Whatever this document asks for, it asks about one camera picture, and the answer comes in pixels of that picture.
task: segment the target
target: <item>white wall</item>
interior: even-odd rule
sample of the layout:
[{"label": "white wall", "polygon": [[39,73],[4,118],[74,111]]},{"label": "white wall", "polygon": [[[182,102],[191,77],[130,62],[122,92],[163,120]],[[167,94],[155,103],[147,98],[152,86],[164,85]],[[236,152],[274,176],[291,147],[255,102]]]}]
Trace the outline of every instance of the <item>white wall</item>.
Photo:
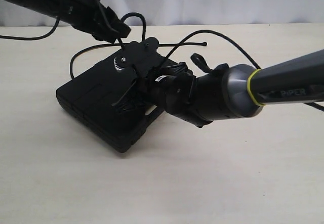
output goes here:
[{"label": "white wall", "polygon": [[[324,0],[102,0],[118,15],[136,11],[151,25],[324,22]],[[0,25],[52,25],[53,19],[0,2]]]}]

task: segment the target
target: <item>robot end effector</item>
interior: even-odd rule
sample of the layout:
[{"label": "robot end effector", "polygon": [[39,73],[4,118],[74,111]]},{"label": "robot end effector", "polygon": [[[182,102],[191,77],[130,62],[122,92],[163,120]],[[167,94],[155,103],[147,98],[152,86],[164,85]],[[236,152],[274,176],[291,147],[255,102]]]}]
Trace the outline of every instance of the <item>robot end effector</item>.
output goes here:
[{"label": "robot end effector", "polygon": [[[114,43],[126,38],[130,27],[123,23],[110,7],[100,0],[6,0],[50,17],[60,17],[75,29],[91,34],[96,40]],[[103,10],[107,21],[102,16]]]}]

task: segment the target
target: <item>white table surface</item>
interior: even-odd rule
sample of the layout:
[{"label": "white table surface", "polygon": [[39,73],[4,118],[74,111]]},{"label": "white table surface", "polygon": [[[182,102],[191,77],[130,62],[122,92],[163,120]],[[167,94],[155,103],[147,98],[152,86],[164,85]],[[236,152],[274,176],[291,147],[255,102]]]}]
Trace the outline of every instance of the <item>white table surface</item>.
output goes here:
[{"label": "white table surface", "polygon": [[[324,48],[324,24],[149,27],[148,35],[178,42],[202,28],[227,34],[262,67]],[[139,38],[137,27],[128,40]],[[193,52],[210,66],[248,63],[220,38],[192,41],[209,46],[181,48],[172,59],[198,75]],[[69,27],[42,41],[0,40],[0,223],[324,223],[324,114],[267,106],[256,118],[203,129],[164,114],[121,156],[55,97],[70,58],[96,43]],[[85,54],[75,73],[114,50]]]}]

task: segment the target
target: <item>black case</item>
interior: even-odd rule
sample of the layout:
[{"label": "black case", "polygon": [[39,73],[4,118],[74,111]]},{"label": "black case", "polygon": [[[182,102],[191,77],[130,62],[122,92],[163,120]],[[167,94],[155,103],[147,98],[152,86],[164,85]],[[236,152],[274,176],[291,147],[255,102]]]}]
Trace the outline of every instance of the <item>black case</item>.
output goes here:
[{"label": "black case", "polygon": [[[132,88],[137,78],[134,69],[120,72],[114,62],[126,57],[140,72],[149,71],[163,60],[157,48],[155,38],[130,43],[124,52],[117,51],[57,89],[59,104],[118,152],[126,152],[164,110],[156,108],[146,115],[153,105]],[[165,66],[175,64],[168,60]]]}]

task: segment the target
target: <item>yellow ring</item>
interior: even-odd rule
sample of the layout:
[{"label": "yellow ring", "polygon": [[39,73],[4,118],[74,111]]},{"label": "yellow ring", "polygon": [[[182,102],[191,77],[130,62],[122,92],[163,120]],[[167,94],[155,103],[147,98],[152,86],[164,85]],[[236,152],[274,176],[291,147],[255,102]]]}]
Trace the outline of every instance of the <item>yellow ring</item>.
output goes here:
[{"label": "yellow ring", "polygon": [[250,95],[252,101],[253,101],[256,105],[258,105],[258,106],[265,106],[265,104],[261,104],[261,103],[259,103],[259,102],[256,100],[256,98],[254,97],[254,95],[253,95],[253,93],[252,93],[252,91],[251,91],[251,79],[252,79],[252,78],[255,76],[255,74],[257,74],[259,71],[261,71],[261,69],[254,71],[254,72],[251,74],[251,76],[248,78],[247,88],[248,88],[248,93],[249,93],[249,95]]}]

